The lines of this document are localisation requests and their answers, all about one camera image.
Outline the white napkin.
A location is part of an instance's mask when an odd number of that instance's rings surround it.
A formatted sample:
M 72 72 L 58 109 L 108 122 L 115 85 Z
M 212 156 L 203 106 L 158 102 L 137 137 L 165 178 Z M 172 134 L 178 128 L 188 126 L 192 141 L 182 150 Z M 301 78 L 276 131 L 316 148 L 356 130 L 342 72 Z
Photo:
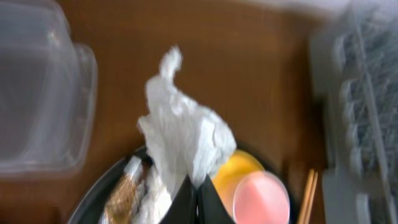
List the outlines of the white napkin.
M 172 198 L 155 165 L 151 165 L 144 182 L 145 194 L 131 223 L 159 224 L 165 217 Z
M 149 113 L 138 120 L 149 154 L 171 194 L 185 177 L 195 187 L 206 176 L 214 177 L 237 148 L 228 124 L 175 86 L 182 61 L 177 46 L 163 56 L 158 74 L 145 87 Z

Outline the pink cup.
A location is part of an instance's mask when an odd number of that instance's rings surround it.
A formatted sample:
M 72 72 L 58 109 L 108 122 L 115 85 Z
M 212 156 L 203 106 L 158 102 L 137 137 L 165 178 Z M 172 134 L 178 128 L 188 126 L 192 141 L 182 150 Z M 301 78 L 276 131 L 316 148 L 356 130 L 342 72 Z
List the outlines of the pink cup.
M 270 172 L 248 174 L 234 193 L 233 217 L 237 224 L 288 224 L 290 200 L 287 189 Z

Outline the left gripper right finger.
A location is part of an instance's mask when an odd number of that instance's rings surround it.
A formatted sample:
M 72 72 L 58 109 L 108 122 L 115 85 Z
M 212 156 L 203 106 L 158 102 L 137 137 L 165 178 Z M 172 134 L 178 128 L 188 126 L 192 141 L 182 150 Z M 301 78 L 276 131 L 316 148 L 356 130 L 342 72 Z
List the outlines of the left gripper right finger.
M 235 224 L 208 175 L 198 189 L 198 222 L 199 224 Z

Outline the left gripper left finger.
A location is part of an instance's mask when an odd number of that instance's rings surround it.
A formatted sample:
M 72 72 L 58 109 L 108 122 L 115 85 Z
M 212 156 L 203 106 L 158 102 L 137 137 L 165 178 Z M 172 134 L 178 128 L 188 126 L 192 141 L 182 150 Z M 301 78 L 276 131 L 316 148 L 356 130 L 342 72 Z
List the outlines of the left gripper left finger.
M 160 224 L 195 224 L 196 215 L 197 190 L 186 175 Z

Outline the gold snack wrapper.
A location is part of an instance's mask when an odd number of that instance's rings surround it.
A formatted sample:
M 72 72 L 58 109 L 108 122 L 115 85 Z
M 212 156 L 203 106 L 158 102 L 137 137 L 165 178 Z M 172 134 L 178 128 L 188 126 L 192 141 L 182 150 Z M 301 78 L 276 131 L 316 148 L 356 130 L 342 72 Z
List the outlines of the gold snack wrapper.
M 137 189 L 142 171 L 123 174 L 104 206 L 104 217 L 109 224 L 128 224 L 133 218 L 133 206 L 137 204 Z

